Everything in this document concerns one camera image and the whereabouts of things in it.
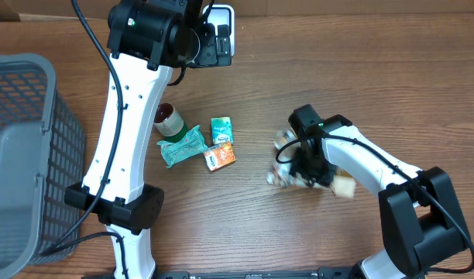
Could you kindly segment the brown snack pouch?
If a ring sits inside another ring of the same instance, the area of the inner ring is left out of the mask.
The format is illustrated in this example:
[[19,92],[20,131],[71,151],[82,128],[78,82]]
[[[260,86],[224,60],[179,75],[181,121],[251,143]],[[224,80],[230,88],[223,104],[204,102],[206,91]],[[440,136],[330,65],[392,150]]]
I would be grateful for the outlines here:
[[326,174],[326,181],[313,178],[306,170],[306,165],[300,163],[300,144],[295,143],[288,147],[279,155],[280,160],[291,160],[292,163],[279,164],[274,162],[266,176],[266,181],[270,185],[277,187],[302,187],[320,189],[322,191],[331,190],[333,194],[340,198],[354,198],[356,190],[356,180],[341,168],[333,167],[333,175]]

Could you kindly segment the light teal snack packet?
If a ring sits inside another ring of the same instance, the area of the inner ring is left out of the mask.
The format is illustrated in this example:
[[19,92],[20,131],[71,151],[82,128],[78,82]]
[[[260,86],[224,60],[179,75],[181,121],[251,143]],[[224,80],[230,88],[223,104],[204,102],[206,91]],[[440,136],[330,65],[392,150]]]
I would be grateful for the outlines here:
[[165,160],[167,168],[208,149],[199,125],[190,129],[178,142],[172,143],[163,140],[159,141],[157,145],[160,147],[161,156]]

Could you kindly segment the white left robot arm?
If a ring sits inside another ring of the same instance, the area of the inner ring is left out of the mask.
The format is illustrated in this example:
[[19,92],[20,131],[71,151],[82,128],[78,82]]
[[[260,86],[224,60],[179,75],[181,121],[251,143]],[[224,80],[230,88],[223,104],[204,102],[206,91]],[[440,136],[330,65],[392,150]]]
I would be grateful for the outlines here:
[[108,14],[101,55],[110,71],[105,114],[91,165],[67,188],[67,205],[96,214],[112,238],[115,278],[153,278],[150,230],[163,190],[144,164],[156,109],[175,69],[224,67],[235,53],[235,11],[201,1],[121,1]]

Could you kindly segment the orange tissue pack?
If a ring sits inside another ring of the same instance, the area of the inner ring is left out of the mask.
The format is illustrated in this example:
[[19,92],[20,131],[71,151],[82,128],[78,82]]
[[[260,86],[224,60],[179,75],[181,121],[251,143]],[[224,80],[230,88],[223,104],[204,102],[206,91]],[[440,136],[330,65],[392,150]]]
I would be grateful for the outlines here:
[[203,152],[208,169],[213,172],[235,162],[235,153],[230,142],[219,143]]

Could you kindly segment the teal tissue pack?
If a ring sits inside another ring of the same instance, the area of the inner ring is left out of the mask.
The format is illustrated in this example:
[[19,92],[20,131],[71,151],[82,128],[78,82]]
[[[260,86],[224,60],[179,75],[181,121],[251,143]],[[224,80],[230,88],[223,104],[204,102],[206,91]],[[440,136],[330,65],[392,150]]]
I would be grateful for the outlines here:
[[211,135],[214,145],[225,142],[234,143],[231,118],[228,116],[212,118]]

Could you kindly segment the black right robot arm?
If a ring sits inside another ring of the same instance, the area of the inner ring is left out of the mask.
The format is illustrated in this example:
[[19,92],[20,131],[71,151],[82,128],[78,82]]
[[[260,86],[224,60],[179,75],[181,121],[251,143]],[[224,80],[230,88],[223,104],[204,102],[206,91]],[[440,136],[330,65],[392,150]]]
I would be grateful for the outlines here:
[[288,122],[296,150],[287,163],[306,186],[333,188],[346,171],[378,200],[383,249],[353,267],[321,267],[320,278],[424,278],[474,269],[474,246],[451,178],[422,170],[370,142],[342,115],[321,118],[311,105]]

